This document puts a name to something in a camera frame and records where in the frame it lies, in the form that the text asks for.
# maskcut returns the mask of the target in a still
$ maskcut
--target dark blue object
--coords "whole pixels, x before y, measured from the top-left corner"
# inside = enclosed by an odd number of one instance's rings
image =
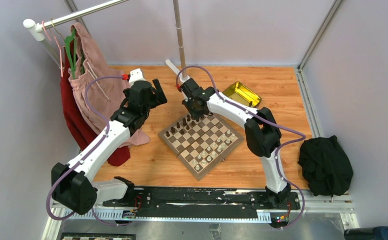
[[[388,240],[388,226],[355,228],[344,231],[345,240]]]

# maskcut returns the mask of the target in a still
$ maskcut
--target white wall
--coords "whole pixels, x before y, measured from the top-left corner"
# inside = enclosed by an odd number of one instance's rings
[[[388,1],[345,1],[305,76],[324,135],[353,165],[359,223],[388,225]]]
[[[75,0],[79,9],[103,0]],[[333,0],[179,0],[186,60],[295,65]],[[84,17],[111,64],[179,61],[173,2],[130,0]]]
[[[0,239],[41,238],[51,168],[76,153],[57,65],[23,27],[67,13],[62,1],[0,1]]]

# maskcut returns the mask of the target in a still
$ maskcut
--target gray floor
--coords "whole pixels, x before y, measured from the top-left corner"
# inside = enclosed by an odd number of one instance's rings
[[[135,234],[137,240],[343,240],[339,214],[308,213],[295,225],[282,232],[268,224],[208,222],[133,222],[126,227],[110,227],[96,220],[69,219],[62,223],[62,232]]]

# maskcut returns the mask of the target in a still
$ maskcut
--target robotic arm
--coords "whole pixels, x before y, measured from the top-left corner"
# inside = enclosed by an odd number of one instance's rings
[[[124,202],[133,198],[134,184],[122,177],[93,182],[102,164],[144,124],[150,110],[167,102],[158,79],[153,80],[155,88],[152,87],[140,69],[131,72],[129,83],[131,87],[123,91],[126,98],[111,116],[108,127],[77,157],[66,165],[57,163],[52,169],[54,184],[78,164],[58,183],[52,198],[80,215],[87,213],[96,203],[113,199]]]
[[[259,157],[263,165],[266,176],[266,191],[270,192],[269,200],[275,204],[283,202],[291,191],[291,185],[284,181],[283,169],[280,169],[281,175],[278,173],[275,160],[276,149],[281,145],[281,131],[248,113],[252,112],[265,120],[276,123],[271,111],[265,107],[260,110],[245,107],[246,111],[243,111],[235,106],[237,103],[233,100],[222,94],[218,96],[213,87],[204,90],[192,78],[184,81],[178,89],[184,96],[182,104],[192,118],[197,119],[202,115],[219,114],[245,129],[247,146],[251,152]],[[278,157],[278,161],[279,166],[281,166],[280,157]]]

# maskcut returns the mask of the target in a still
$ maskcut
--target gold metal tray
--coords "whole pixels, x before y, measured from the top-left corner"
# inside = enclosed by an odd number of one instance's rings
[[[239,81],[236,81],[234,84],[229,86],[225,91],[223,91],[223,94],[240,104],[252,108],[258,107],[261,102],[261,97],[259,95]]]

